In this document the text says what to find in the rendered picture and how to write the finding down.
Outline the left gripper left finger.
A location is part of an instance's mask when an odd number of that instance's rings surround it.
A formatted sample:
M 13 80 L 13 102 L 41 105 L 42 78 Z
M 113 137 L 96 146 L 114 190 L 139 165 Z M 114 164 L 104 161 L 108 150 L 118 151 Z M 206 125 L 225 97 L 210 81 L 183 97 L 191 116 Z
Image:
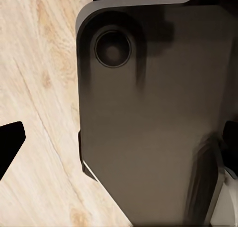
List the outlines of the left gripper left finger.
M 0 126 L 0 181 L 26 140 L 21 121 Z

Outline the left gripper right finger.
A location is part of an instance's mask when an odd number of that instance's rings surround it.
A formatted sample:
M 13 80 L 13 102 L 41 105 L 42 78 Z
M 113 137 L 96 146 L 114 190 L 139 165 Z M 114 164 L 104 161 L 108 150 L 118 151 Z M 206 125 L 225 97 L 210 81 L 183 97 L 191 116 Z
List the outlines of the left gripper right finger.
M 238 161 L 238 123 L 226 121 L 222 139 Z

